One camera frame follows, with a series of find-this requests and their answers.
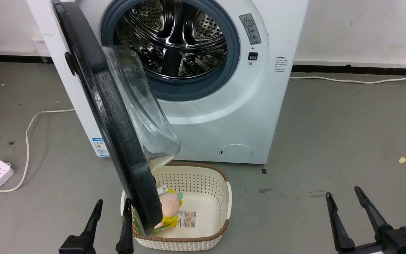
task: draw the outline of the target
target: white plastic basket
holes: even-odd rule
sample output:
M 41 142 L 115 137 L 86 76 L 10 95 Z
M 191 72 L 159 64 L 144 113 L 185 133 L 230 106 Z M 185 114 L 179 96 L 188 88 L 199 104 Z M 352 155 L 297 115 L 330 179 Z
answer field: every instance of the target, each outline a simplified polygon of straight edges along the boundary
M 195 228 L 176 227 L 145 237 L 133 226 L 134 238 L 145 247 L 162 250 L 195 251 L 216 246 L 227 229 L 232 209 L 232 190 L 224 172 L 206 164 L 170 163 L 153 175 L 157 187 L 167 185 L 183 192 L 179 209 L 197 212 Z M 122 214 L 125 199 L 123 191 Z

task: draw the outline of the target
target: white power cord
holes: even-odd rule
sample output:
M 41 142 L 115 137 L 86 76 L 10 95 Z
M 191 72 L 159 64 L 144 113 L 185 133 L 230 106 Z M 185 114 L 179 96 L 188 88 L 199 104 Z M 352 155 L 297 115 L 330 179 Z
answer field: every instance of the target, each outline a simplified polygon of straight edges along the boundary
M 35 114 L 35 116 L 32 118 L 31 122 L 29 123 L 29 125 L 27 126 L 26 129 L 26 165 L 24 166 L 24 172 L 23 172 L 23 177 L 21 177 L 21 181 L 20 183 L 12 189 L 8 189 L 8 190 L 0 190 L 0 193 L 6 193 L 6 192 L 11 192 L 14 190 L 18 190 L 18 188 L 20 188 L 20 186 L 23 184 L 24 179 L 26 178 L 27 175 L 27 167 L 29 165 L 29 140 L 27 139 L 27 133 L 29 132 L 29 129 L 31 128 L 32 123 L 34 122 L 35 118 L 43 113 L 61 113 L 61 112 L 70 112 L 70 111 L 74 111 L 73 109 L 65 109 L 65 110 L 46 110 L 46 111 L 40 111 L 37 114 Z
M 290 77 L 290 79 L 324 79 L 324 80 L 329 80 L 329 81 L 345 82 L 345 83 L 378 84 L 378 83 L 383 83 L 383 82 L 406 80 L 406 77 L 405 77 L 405 78 L 401 78 L 401 79 L 385 79 L 385 80 L 379 80 L 379 81 L 373 81 L 373 82 L 365 82 L 365 81 L 358 81 L 358 80 L 330 79 L 330 78 L 317 77 L 317 76 L 310 76 L 310 77 Z

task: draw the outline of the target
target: white wall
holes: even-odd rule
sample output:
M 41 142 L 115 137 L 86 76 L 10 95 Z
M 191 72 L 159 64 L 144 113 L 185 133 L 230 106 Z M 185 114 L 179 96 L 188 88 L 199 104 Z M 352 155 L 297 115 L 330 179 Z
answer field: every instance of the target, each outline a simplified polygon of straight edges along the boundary
M 0 0 L 0 54 L 35 56 L 25 0 Z M 406 0 L 309 0 L 295 64 L 406 67 Z
M 309 0 L 295 60 L 406 67 L 406 0 Z
M 37 24 L 26 0 L 0 0 L 0 55 L 37 56 Z

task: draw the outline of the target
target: front-load washing machine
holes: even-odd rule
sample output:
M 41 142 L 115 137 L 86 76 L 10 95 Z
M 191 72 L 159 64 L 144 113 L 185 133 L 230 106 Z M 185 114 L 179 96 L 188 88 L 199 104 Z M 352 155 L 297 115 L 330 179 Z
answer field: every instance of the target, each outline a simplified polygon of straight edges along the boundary
M 138 54 L 181 143 L 176 159 L 266 163 L 308 0 L 76 0 L 74 35 L 55 1 L 27 0 L 98 156 L 109 153 L 70 36 Z

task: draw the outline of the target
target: paper scrap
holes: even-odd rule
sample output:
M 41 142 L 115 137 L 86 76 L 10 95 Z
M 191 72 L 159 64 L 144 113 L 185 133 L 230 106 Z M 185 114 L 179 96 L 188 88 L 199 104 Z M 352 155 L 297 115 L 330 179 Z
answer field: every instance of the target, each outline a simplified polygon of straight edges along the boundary
M 401 158 L 399 159 L 399 162 L 400 162 L 400 163 L 406 162 L 406 156 L 405 156 L 405 158 L 404 158 L 404 157 L 401 157 Z

